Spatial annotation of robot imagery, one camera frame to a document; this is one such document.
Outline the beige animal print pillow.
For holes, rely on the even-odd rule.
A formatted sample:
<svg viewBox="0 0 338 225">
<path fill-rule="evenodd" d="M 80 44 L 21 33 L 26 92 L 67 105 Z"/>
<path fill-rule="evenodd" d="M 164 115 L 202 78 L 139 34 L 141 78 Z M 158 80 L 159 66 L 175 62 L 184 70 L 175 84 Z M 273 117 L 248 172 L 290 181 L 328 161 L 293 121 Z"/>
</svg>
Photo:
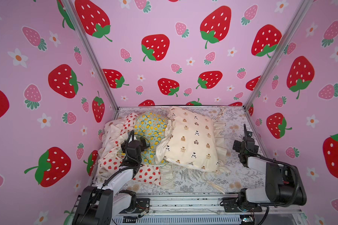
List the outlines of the beige animal print pillow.
<svg viewBox="0 0 338 225">
<path fill-rule="evenodd" d="M 225 167 L 225 123 L 180 107 L 171 107 L 164 138 L 156 147 L 158 161 L 203 172 L 229 172 Z"/>
</svg>

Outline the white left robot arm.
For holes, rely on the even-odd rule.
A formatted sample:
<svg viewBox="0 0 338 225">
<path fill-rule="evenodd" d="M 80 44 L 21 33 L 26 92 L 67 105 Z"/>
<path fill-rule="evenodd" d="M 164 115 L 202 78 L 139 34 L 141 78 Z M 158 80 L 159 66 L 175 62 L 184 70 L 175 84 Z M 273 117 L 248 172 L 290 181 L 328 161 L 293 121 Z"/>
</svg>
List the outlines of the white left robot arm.
<svg viewBox="0 0 338 225">
<path fill-rule="evenodd" d="M 135 178 L 142 166 L 141 153 L 146 144 L 135 138 L 133 132 L 124 142 L 126 157 L 119 169 L 103 184 L 83 190 L 76 209 L 73 225 L 109 225 L 112 218 L 124 210 L 136 208 L 136 194 L 122 190 L 124 184 Z"/>
</svg>

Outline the cream bear print pillow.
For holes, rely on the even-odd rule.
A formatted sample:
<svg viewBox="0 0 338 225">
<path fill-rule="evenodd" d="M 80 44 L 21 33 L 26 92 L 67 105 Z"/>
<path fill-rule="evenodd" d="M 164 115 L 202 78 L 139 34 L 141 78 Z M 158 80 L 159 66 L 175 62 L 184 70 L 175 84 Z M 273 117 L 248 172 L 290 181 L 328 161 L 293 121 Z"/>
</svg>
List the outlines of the cream bear print pillow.
<svg viewBox="0 0 338 225">
<path fill-rule="evenodd" d="M 121 145 L 127 140 L 128 133 L 133 130 L 134 119 L 129 117 L 114 120 L 105 124 L 102 148 L 99 150 L 97 181 L 103 182 L 112 176 L 121 165 Z"/>
</svg>

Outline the yellow lemon print pillow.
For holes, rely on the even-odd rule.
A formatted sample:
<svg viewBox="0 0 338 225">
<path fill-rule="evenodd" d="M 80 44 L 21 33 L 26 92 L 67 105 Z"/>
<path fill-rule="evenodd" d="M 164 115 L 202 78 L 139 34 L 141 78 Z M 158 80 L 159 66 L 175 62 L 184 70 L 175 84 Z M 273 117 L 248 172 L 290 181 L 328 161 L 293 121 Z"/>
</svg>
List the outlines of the yellow lemon print pillow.
<svg viewBox="0 0 338 225">
<path fill-rule="evenodd" d="M 142 141 L 141 161 L 144 165 L 164 166 L 167 161 L 156 158 L 156 148 L 165 137 L 168 118 L 147 111 L 143 114 L 131 113 L 119 123 L 120 135 L 134 131 L 134 138 Z"/>
</svg>

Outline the red strawberry print pillow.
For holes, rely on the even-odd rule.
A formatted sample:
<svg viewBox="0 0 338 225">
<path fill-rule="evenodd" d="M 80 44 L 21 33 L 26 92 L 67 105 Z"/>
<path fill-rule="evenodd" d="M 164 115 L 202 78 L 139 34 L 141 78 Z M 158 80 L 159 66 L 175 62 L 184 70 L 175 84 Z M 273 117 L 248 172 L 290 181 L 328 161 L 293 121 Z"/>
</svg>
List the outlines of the red strawberry print pillow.
<svg viewBox="0 0 338 225">
<path fill-rule="evenodd" d="M 98 151 L 99 159 L 96 173 L 96 181 L 98 183 L 103 183 L 119 170 L 119 166 L 126 157 L 121 145 L 127 141 L 129 133 L 134 130 L 137 118 L 138 115 L 136 113 L 131 113 L 122 119 L 113 120 L 105 124 L 102 138 L 103 145 Z M 160 167 L 157 165 L 150 166 L 148 163 L 143 164 L 133 180 L 151 185 L 161 185 Z"/>
</svg>

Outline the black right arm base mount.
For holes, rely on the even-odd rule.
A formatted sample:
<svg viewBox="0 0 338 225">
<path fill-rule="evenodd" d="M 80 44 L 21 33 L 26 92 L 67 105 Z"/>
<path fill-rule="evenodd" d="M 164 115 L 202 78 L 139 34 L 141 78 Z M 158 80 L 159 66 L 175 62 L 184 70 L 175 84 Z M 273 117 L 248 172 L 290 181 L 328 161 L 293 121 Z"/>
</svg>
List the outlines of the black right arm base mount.
<svg viewBox="0 0 338 225">
<path fill-rule="evenodd" d="M 219 204 L 224 207 L 225 212 L 262 212 L 262 208 L 257 203 L 247 200 L 246 189 L 242 189 L 237 197 L 223 198 Z"/>
</svg>

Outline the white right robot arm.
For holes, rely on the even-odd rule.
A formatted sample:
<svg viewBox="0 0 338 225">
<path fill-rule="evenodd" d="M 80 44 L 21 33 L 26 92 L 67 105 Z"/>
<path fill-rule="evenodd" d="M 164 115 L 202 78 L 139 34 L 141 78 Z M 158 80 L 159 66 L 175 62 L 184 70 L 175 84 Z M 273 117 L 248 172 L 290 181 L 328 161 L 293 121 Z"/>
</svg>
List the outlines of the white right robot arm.
<svg viewBox="0 0 338 225">
<path fill-rule="evenodd" d="M 265 175 L 263 187 L 241 189 L 236 200 L 239 208 L 247 210 L 260 205 L 289 207 L 306 204 L 307 195 L 297 167 L 260 155 L 253 133 L 247 130 L 246 125 L 242 140 L 234 142 L 233 150 L 238 153 L 239 161 L 244 167 Z"/>
</svg>

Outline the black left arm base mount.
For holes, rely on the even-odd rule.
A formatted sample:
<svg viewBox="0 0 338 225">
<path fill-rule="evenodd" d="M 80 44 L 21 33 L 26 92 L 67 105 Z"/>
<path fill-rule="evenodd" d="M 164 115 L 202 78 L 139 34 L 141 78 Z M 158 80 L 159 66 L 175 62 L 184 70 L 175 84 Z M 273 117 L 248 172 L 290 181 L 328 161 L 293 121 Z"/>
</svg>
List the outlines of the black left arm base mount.
<svg viewBox="0 0 338 225">
<path fill-rule="evenodd" d="M 123 193 L 131 196 L 130 206 L 123 210 L 123 212 L 127 214 L 136 213 L 140 215 L 144 215 L 149 212 L 150 198 L 138 198 L 135 192 L 129 190 L 123 190 Z"/>
</svg>

